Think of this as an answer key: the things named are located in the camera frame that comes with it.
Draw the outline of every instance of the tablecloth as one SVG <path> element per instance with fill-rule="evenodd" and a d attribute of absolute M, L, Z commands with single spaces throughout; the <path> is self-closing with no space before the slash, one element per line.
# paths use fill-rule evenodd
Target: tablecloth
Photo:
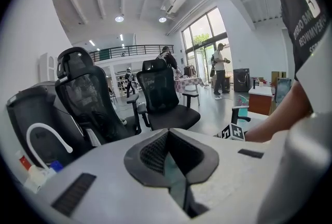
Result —
<path fill-rule="evenodd" d="M 190 85 L 200 85 L 204 87 L 205 84 L 203 83 L 200 77 L 190 77 L 190 78 L 180 78 L 179 80 L 175 80 L 175 91 L 179 93 L 186 93 L 186 86 Z"/>

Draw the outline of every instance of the mezzanine railing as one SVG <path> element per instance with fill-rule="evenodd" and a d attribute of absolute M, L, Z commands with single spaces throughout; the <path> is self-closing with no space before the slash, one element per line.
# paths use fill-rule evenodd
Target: mezzanine railing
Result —
<path fill-rule="evenodd" d="M 100 51 L 91 52 L 90 55 L 94 62 L 98 62 L 107 59 L 129 57 L 133 55 L 160 54 L 164 46 L 168 46 L 170 48 L 170 52 L 174 53 L 173 45 L 133 45 L 102 49 Z"/>

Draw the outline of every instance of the man in white shirt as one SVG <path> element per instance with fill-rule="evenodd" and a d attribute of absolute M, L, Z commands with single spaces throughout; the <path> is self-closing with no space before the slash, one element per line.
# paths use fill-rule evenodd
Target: man in white shirt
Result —
<path fill-rule="evenodd" d="M 230 63 L 229 60 L 223 58 L 222 50 L 224 48 L 224 44 L 218 44 L 218 49 L 214 52 L 214 61 L 215 61 L 215 70 L 217 75 L 216 85 L 214 86 L 214 94 L 220 95 L 219 88 L 222 86 L 223 93 L 229 93 L 228 90 L 225 89 L 225 66 L 224 63 Z"/>

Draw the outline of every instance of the small bottle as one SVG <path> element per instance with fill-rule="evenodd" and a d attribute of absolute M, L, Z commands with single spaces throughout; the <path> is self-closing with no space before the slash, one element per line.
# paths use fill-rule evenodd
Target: small bottle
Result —
<path fill-rule="evenodd" d="M 23 167 L 28 171 L 31 167 L 30 162 L 26 159 L 26 157 L 22 154 L 22 152 L 19 150 L 16 152 L 15 156 L 20 160 Z"/>

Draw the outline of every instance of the white cable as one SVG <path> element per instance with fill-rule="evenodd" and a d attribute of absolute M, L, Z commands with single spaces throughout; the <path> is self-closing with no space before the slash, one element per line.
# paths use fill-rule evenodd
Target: white cable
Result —
<path fill-rule="evenodd" d="M 61 142 L 61 144 L 65 147 L 65 149 L 67 150 L 68 153 L 72 153 L 73 149 L 67 145 L 67 143 L 62 139 L 62 137 L 57 133 L 56 130 L 54 130 L 52 127 L 48 126 L 47 124 L 44 123 L 34 123 L 32 124 L 26 132 L 26 142 L 27 142 L 27 146 L 29 147 L 31 153 L 35 156 L 36 160 L 45 168 L 48 169 L 48 166 L 44 163 L 44 161 L 42 161 L 42 159 L 40 158 L 40 156 L 37 154 L 37 152 L 35 151 L 35 149 L 32 147 L 31 144 L 31 139 L 30 139 L 30 135 L 32 130 L 34 130 L 35 128 L 44 128 L 48 131 L 50 131 L 53 135 L 55 135 L 57 137 L 57 139 Z"/>

